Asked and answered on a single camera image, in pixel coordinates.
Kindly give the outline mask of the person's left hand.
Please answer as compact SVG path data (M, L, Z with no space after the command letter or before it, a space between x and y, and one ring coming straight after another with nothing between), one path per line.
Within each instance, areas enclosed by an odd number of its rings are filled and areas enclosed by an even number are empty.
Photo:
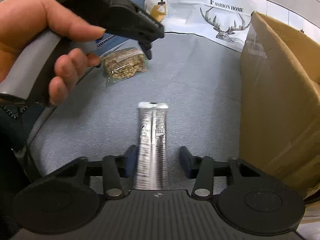
M105 30L91 25L56 0L4 0L1 2L1 80L26 45L46 28L76 42L95 41ZM49 102L60 105L88 67L100 64L94 54L75 48L54 64L55 77L48 85Z

